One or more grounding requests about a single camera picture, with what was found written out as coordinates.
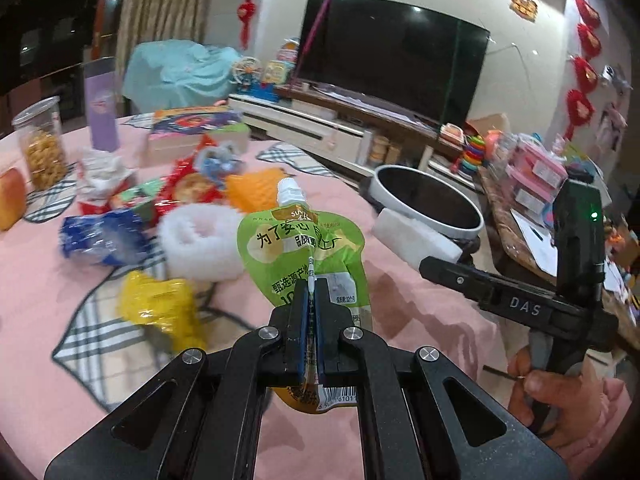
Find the blue plastic bag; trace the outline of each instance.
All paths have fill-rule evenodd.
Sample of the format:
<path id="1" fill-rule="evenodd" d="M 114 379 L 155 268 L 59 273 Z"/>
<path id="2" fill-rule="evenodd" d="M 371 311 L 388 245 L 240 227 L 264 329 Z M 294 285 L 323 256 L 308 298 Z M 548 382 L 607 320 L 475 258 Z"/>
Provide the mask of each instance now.
<path id="1" fill-rule="evenodd" d="M 150 251 L 144 222 L 130 209 L 103 215 L 68 216 L 60 227 L 65 258 L 110 266 L 137 265 Z"/>

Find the red paper cut decoration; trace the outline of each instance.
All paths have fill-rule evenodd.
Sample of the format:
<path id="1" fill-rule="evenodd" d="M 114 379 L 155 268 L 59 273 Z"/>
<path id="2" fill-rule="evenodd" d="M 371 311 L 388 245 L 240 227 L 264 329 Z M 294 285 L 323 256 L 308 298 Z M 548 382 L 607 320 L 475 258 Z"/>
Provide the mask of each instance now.
<path id="1" fill-rule="evenodd" d="M 593 105 L 587 99 L 587 96 L 579 90 L 569 90 L 566 95 L 566 106 L 569 110 L 569 127 L 567 128 L 564 138 L 571 140 L 574 138 L 574 129 L 578 126 L 584 126 L 593 117 Z"/>
<path id="2" fill-rule="evenodd" d="M 602 44 L 598 37 L 593 33 L 591 27 L 584 23 L 578 23 L 578 36 L 580 36 L 580 44 L 582 51 L 585 53 L 587 61 L 598 56 L 602 52 Z"/>
<path id="3" fill-rule="evenodd" d="M 583 93 L 593 92 L 598 86 L 598 74 L 583 57 L 574 57 L 575 76 Z"/>
<path id="4" fill-rule="evenodd" d="M 600 26 L 600 14 L 596 9 L 591 7 L 586 0 L 575 0 L 575 4 L 585 24 L 591 28 L 598 28 Z"/>
<path id="5" fill-rule="evenodd" d="M 238 7 L 238 18 L 242 22 L 242 30 L 240 31 L 240 45 L 246 50 L 249 45 L 249 22 L 255 14 L 255 4 L 253 2 L 245 2 Z"/>

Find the television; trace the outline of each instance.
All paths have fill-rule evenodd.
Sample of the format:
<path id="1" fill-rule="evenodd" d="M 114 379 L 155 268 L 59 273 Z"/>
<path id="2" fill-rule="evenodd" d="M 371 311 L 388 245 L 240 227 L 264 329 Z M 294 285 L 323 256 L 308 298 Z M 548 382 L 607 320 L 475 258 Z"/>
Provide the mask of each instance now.
<path id="1" fill-rule="evenodd" d="M 310 38 L 323 1 L 306 1 L 299 78 L 379 98 L 438 125 L 464 125 L 487 30 L 399 2 L 329 0 Z"/>

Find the blue blanket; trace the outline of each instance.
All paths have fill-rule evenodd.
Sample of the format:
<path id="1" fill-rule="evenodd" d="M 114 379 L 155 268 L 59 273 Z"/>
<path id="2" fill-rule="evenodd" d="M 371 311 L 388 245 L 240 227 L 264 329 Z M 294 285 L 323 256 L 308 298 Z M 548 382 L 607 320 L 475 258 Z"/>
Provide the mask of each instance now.
<path id="1" fill-rule="evenodd" d="M 122 95 L 141 113 L 211 106 L 233 91 L 229 71 L 240 58 L 231 47 L 188 40 L 141 43 L 129 60 Z"/>

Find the purple bottle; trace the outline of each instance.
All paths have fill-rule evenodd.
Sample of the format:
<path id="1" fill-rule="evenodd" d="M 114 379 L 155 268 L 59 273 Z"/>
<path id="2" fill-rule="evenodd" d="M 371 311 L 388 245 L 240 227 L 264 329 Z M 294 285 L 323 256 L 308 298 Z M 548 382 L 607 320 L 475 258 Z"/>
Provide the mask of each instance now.
<path id="1" fill-rule="evenodd" d="M 85 63 L 84 108 L 91 145 L 96 150 L 115 152 L 120 147 L 116 129 L 115 58 Z"/>

